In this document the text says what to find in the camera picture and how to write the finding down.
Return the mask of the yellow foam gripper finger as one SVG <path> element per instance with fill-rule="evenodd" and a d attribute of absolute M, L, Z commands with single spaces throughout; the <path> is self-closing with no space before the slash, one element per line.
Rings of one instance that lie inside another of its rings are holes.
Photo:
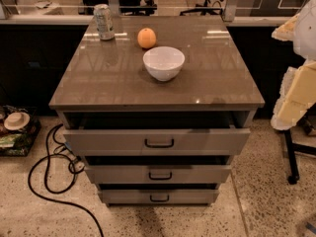
<path fill-rule="evenodd" d="M 299 68 L 288 67 L 283 75 L 271 125 L 288 130 L 316 103 L 316 62 L 306 61 Z"/>

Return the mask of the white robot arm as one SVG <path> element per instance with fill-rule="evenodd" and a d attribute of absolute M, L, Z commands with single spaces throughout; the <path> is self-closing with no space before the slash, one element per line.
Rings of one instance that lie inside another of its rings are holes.
<path fill-rule="evenodd" d="M 292 40 L 294 53 L 305 59 L 299 68 L 287 68 L 273 110 L 272 127 L 287 130 L 316 103 L 316 0 L 309 0 L 298 14 L 276 28 L 272 37 Z"/>

